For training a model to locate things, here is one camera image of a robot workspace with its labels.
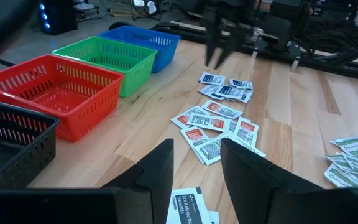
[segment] black basket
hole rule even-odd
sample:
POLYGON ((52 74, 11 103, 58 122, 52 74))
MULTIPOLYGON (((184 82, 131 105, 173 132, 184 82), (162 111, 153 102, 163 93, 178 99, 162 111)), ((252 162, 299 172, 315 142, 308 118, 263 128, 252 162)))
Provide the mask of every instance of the black basket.
POLYGON ((26 187, 56 155, 57 118, 0 103, 0 189, 26 187))

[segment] wooden table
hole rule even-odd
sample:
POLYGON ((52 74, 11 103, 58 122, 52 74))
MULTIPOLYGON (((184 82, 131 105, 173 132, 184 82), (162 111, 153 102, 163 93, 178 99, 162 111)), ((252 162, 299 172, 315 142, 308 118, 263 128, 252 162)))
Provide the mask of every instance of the wooden table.
POLYGON ((173 188, 200 186, 208 210, 219 211, 221 223, 235 223, 221 163, 202 165, 170 121, 209 100, 198 92, 204 86, 198 83, 204 70, 225 75, 227 81, 252 80, 255 91, 247 105, 222 103, 260 126, 257 148, 268 160, 322 187, 333 187, 324 179, 329 165, 324 155, 339 152, 330 140, 358 134, 358 80, 304 67, 290 72, 287 64, 237 52, 213 70, 204 66, 204 53, 204 45, 181 40, 173 62, 131 97, 122 98, 92 132, 76 143, 58 139, 55 160, 30 187, 100 187, 173 138, 173 188))

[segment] plastic basket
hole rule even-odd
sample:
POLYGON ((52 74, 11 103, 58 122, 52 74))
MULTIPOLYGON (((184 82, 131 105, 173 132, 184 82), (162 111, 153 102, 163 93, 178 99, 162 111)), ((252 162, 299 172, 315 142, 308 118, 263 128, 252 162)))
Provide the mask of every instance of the plastic basket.
POLYGON ((178 35, 131 26, 122 26, 109 30, 99 34, 98 37, 158 50, 152 69, 154 73, 160 72, 172 61, 180 39, 178 35))
POLYGON ((52 52, 124 74, 120 96, 128 97, 149 78, 156 50, 90 37, 52 52))
POLYGON ((0 189, 26 187, 56 155, 57 118, 0 103, 0 189))
POLYGON ((57 135, 81 139, 117 106, 122 75, 54 55, 0 71, 0 101, 60 118, 57 135))

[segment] red basket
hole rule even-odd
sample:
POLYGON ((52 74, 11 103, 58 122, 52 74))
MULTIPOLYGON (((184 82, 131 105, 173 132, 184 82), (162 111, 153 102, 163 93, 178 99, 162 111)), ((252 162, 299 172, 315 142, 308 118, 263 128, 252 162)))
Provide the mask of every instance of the red basket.
POLYGON ((116 109, 123 77, 44 55, 0 71, 0 101, 60 118, 57 135, 77 141, 116 109))

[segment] red label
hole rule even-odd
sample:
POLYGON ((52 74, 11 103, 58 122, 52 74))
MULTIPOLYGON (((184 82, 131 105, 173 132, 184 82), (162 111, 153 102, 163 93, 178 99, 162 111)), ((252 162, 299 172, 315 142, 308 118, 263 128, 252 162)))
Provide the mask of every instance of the red label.
POLYGON ((207 108, 213 111, 217 111, 220 108, 220 106, 217 105, 216 103, 211 103, 207 106, 207 108))
POLYGON ((201 133, 201 131, 199 129, 188 131, 188 132, 186 132, 186 134, 187 134, 187 137, 189 137, 189 139, 192 141, 203 137, 203 133, 201 133))
POLYGON ((223 128, 224 121, 214 119, 213 124, 214 124, 214 127, 216 127, 216 128, 223 128))
POLYGON ((187 125, 187 121, 189 120, 188 116, 182 115, 178 118, 178 121, 182 122, 183 124, 187 125))
POLYGON ((250 130, 250 131, 255 131, 255 127, 254 126, 252 126, 252 125, 250 125, 250 124, 248 124, 248 123, 245 123, 245 122, 241 122, 241 127, 243 128, 243 129, 246 129, 246 130, 250 130))

